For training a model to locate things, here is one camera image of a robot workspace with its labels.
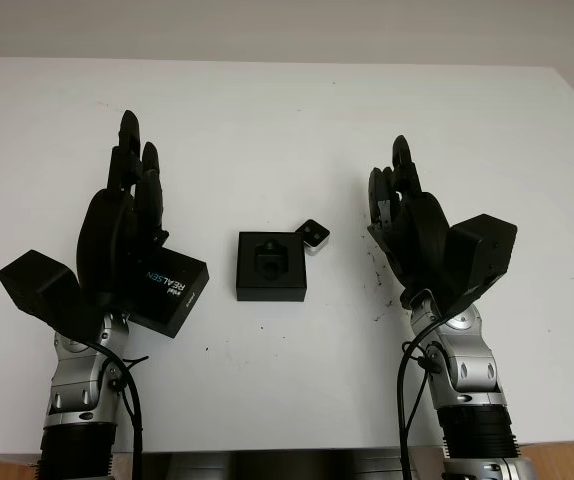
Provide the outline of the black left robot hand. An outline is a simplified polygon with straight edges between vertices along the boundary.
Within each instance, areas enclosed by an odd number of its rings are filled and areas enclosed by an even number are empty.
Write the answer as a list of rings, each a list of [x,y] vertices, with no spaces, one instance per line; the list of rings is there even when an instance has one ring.
[[[78,237],[76,268],[87,302],[99,308],[124,302],[133,277],[169,236],[163,210],[158,151],[141,142],[138,118],[126,110],[106,187],[92,197]]]

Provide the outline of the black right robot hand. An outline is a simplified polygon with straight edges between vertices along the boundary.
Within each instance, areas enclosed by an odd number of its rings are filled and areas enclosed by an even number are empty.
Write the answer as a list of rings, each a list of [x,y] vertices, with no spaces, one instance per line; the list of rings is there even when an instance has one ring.
[[[392,165],[371,171],[368,198],[368,232],[403,287],[403,307],[409,309],[416,296],[430,294],[438,312],[448,313],[455,302],[444,265],[449,224],[436,197],[421,188],[404,136],[393,142]]]

